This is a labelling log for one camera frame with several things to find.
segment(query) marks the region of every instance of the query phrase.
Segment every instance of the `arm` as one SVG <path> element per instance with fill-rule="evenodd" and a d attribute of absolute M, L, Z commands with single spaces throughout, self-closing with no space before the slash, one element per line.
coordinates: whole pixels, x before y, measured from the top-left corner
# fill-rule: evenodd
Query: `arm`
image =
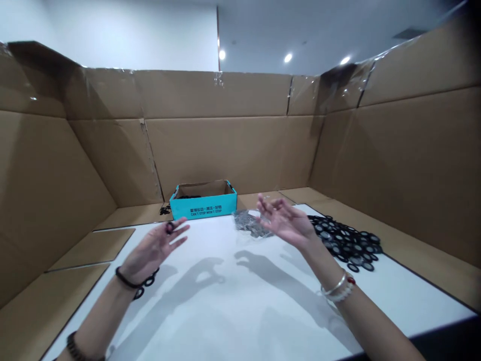
<path fill-rule="evenodd" d="M 257 207 L 270 221 L 261 224 L 296 247 L 323 287 L 333 289 L 341 280 L 343 269 L 319 241 L 306 214 L 284 199 L 268 203 L 262 195 Z M 372 360 L 424 360 L 411 341 L 357 285 L 336 306 Z"/>
<path fill-rule="evenodd" d="M 142 283 L 170 253 L 187 240 L 187 237 L 182 237 L 175 243 L 170 243 L 189 229 L 190 226 L 178 228 L 186 220 L 187 218 L 181 218 L 173 222 L 177 230 L 171 235 L 166 232 L 167 223 L 152 229 L 127 257 L 120 267 L 120 273 L 131 283 Z M 74 337 L 77 349 L 85 357 L 101 359 L 105 356 L 136 291 L 117 276 L 110 280 Z M 57 360 L 72 361 L 73 358 L 67 349 L 64 349 Z"/>

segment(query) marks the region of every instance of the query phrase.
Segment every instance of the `hand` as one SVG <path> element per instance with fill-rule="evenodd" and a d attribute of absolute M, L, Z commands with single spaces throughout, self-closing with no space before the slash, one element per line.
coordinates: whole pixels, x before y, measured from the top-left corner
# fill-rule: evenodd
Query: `hand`
<path fill-rule="evenodd" d="M 259 194 L 257 208 L 271 221 L 268 223 L 259 219 L 261 225 L 294 247 L 303 249 L 311 239 L 317 239 L 307 215 L 292 207 L 284 198 L 270 203 Z"/>
<path fill-rule="evenodd" d="M 187 240 L 187 237 L 182 237 L 175 243 L 171 243 L 190 228 L 189 225 L 179 228 L 185 221 L 187 218 L 182 217 L 173 222 L 176 230 L 171 235 L 166 232 L 167 222 L 150 230 L 120 267 L 120 273 L 134 284 L 145 281 L 177 247 Z"/>

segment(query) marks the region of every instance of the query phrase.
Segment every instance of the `silver bangle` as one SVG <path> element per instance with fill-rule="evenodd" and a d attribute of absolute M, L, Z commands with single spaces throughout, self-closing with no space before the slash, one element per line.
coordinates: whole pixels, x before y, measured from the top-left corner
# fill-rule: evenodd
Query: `silver bangle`
<path fill-rule="evenodd" d="M 333 293 L 335 290 L 337 290 L 339 287 L 342 286 L 342 284 L 344 283 L 344 280 L 346 279 L 346 270 L 343 270 L 344 271 L 344 274 L 342 275 L 342 278 L 341 280 L 339 281 L 339 283 L 337 284 L 336 287 L 334 287 L 332 290 L 330 291 L 327 291 L 324 289 L 324 287 L 321 286 L 321 292 L 324 296 L 329 296 L 331 293 Z"/>

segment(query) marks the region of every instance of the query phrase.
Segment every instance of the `cardboard sheet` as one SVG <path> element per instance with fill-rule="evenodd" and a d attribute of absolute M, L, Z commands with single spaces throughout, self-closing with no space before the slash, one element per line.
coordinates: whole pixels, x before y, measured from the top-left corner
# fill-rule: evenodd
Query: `cardboard sheet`
<path fill-rule="evenodd" d="M 252 193 L 248 195 L 241 195 L 237 197 L 237 209 L 257 209 L 257 195 L 259 193 Z M 268 201 L 273 201 L 275 199 L 284 198 L 291 205 L 295 204 L 289 198 L 285 197 L 279 192 L 262 192 L 264 198 Z"/>
<path fill-rule="evenodd" d="M 128 69 L 78 67 L 61 76 L 60 86 L 68 120 L 143 117 L 133 72 Z"/>
<path fill-rule="evenodd" d="M 47 270 L 116 208 L 64 119 L 0 111 L 0 234 Z"/>
<path fill-rule="evenodd" d="M 142 122 L 140 119 L 69 122 L 119 207 L 163 202 Z"/>
<path fill-rule="evenodd" d="M 290 189 L 307 186 L 323 121 L 324 116 L 287 117 L 279 188 Z"/>
<path fill-rule="evenodd" d="M 27 261 L 22 253 L 0 235 L 0 308 L 43 272 L 35 259 Z"/>
<path fill-rule="evenodd" d="M 335 194 L 334 176 L 353 114 L 354 110 L 345 110 L 324 119 L 309 186 L 328 197 Z"/>
<path fill-rule="evenodd" d="M 313 115 L 316 112 L 321 77 L 294 75 L 287 115 Z"/>
<path fill-rule="evenodd" d="M 215 179 L 228 179 L 239 194 L 280 188 L 287 117 L 146 122 L 166 199 L 178 184 Z"/>
<path fill-rule="evenodd" d="M 361 106 L 481 84 L 477 34 L 469 17 L 391 49 L 376 61 Z"/>
<path fill-rule="evenodd" d="M 0 110 L 65 118 L 55 78 L 0 43 Z"/>
<path fill-rule="evenodd" d="M 131 228 L 91 232 L 50 267 L 49 271 L 113 261 L 134 231 Z"/>
<path fill-rule="evenodd" d="M 108 264 L 42 274 L 0 310 L 0 358 L 38 361 Z"/>
<path fill-rule="evenodd" d="M 338 201 L 313 209 L 358 231 L 374 233 L 384 252 L 460 301 L 481 311 L 481 270 Z"/>
<path fill-rule="evenodd" d="M 95 230 L 172 221 L 172 213 L 160 215 L 160 208 L 167 205 L 168 203 L 158 203 L 146 206 L 118 208 L 109 218 L 97 225 Z"/>
<path fill-rule="evenodd" d="M 297 204 L 308 202 L 324 202 L 331 199 L 328 196 L 325 196 L 324 194 L 319 193 L 318 191 L 315 191 L 309 187 L 281 190 L 279 192 Z"/>
<path fill-rule="evenodd" d="M 481 267 L 480 99 L 476 87 L 357 109 L 325 194 Z"/>
<path fill-rule="evenodd" d="M 282 116 L 291 75 L 140 70 L 145 119 Z"/>
<path fill-rule="evenodd" d="M 322 119 L 147 120 L 164 197 L 178 184 L 215 179 L 228 179 L 239 194 L 305 187 Z"/>
<path fill-rule="evenodd" d="M 357 108 L 373 65 L 374 59 L 367 59 L 341 75 L 328 113 Z"/>

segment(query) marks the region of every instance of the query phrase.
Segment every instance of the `black bracelet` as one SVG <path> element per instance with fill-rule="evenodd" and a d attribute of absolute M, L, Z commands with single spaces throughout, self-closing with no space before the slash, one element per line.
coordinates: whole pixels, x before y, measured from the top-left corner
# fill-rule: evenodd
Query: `black bracelet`
<path fill-rule="evenodd" d="M 115 269 L 115 275 L 123 282 L 125 283 L 127 286 L 129 286 L 130 288 L 133 288 L 133 289 L 138 289 L 140 287 L 142 287 L 142 283 L 139 284 L 139 285 L 136 285 L 136 284 L 133 284 L 132 282 L 130 282 L 127 278 L 125 278 L 122 273 L 120 273 L 119 271 L 120 267 L 117 267 Z"/>
<path fill-rule="evenodd" d="M 79 351 L 79 349 L 77 348 L 77 345 L 75 344 L 74 335 L 76 333 L 77 331 L 74 331 L 71 334 L 69 334 L 69 336 L 67 337 L 67 351 L 75 361 L 105 361 L 105 356 L 103 356 L 99 360 L 94 360 L 93 358 L 85 357 Z"/>

